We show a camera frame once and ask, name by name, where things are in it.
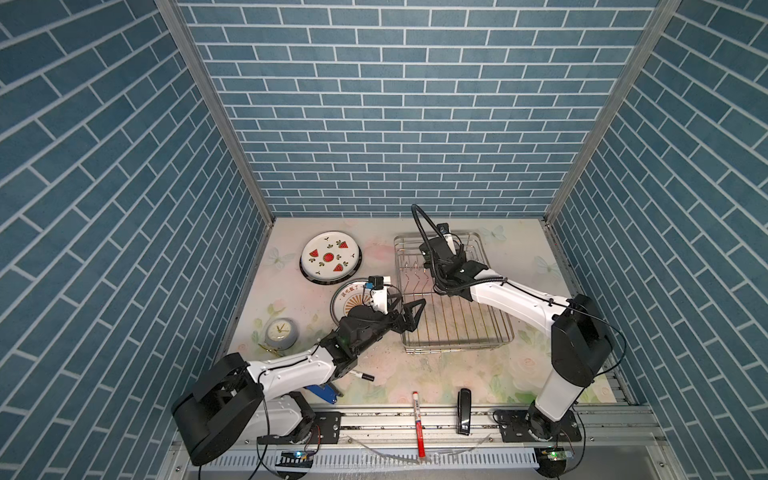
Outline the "red rim white plate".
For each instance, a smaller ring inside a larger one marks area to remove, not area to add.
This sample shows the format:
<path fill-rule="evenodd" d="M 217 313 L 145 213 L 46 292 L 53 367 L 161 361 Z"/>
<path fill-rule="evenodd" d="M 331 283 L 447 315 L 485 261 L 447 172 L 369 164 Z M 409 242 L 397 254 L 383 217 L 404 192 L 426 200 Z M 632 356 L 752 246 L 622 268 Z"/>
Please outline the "red rim white plate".
<path fill-rule="evenodd" d="M 386 312 L 393 294 L 386 285 L 375 289 L 367 278 L 354 278 L 343 283 L 333 294 L 330 314 L 336 325 L 357 306 L 369 306 L 376 311 Z"/>

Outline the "watermelon print plate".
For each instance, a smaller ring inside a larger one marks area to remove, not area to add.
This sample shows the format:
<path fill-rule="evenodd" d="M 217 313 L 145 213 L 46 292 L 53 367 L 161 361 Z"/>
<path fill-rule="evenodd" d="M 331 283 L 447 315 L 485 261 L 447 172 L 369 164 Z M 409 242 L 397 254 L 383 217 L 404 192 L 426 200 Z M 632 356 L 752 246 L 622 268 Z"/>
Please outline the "watermelon print plate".
<path fill-rule="evenodd" d="M 313 237 L 304 247 L 302 258 L 322 258 L 325 261 L 362 261 L 362 249 L 356 240 L 341 231 L 327 231 Z"/>

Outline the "sunburst red text plate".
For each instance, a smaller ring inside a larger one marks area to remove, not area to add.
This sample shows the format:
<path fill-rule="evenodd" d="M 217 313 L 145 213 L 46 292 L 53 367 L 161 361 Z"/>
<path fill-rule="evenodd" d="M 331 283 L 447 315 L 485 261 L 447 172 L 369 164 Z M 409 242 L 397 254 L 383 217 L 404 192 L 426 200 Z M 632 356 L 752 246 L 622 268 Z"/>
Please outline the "sunburst red text plate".
<path fill-rule="evenodd" d="M 335 323 L 338 323 L 350 310 L 363 304 L 363 288 L 366 279 L 353 279 L 340 286 L 334 293 L 330 302 L 330 314 Z"/>

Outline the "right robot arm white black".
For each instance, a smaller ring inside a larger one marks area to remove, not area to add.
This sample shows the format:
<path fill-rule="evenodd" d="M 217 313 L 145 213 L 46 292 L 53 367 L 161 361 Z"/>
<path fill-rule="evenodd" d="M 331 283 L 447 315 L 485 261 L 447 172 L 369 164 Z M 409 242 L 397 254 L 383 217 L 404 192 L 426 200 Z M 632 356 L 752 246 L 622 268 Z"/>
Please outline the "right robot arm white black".
<path fill-rule="evenodd" d="M 527 413 L 530 433 L 556 437 L 561 421 L 589 387 L 613 351 L 608 325 L 585 295 L 552 296 L 533 290 L 466 257 L 453 235 L 424 241 L 419 250 L 434 279 L 434 290 L 500 310 L 547 335 L 551 371 Z"/>

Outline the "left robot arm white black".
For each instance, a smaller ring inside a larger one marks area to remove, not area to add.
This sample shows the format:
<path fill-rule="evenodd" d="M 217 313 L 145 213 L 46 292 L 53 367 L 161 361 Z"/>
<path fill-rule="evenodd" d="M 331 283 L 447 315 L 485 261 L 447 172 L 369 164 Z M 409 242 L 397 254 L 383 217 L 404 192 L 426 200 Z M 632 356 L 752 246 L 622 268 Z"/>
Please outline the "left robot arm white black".
<path fill-rule="evenodd" d="M 342 378 L 387 333 L 415 331 L 426 305 L 394 300 L 386 313 L 358 305 L 304 352 L 253 362 L 239 353 L 222 357 L 171 407 L 191 463 L 220 457 L 247 429 L 258 437 L 303 439 L 314 412 L 298 391 Z"/>

